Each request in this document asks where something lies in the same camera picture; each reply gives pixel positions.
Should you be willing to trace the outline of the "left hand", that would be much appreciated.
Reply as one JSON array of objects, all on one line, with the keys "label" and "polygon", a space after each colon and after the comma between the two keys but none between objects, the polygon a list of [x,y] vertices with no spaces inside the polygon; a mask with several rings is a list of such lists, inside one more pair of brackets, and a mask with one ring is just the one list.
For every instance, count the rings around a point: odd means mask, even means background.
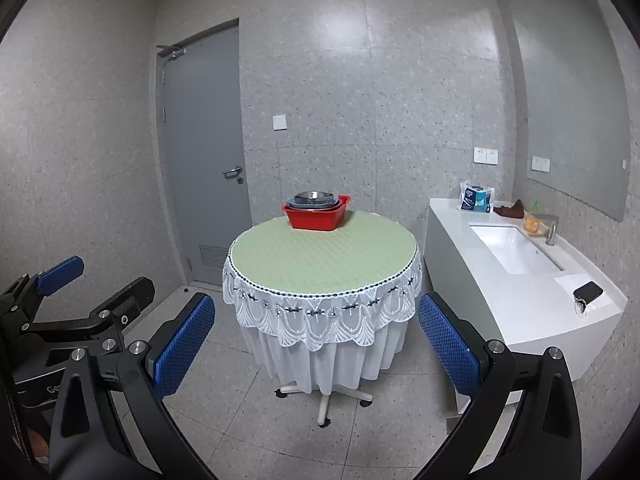
[{"label": "left hand", "polygon": [[27,429],[27,434],[29,437],[29,443],[32,447],[32,454],[34,454],[35,460],[41,465],[47,465],[49,463],[50,456],[50,448],[47,444],[47,441],[43,439],[43,437],[31,430]]}]

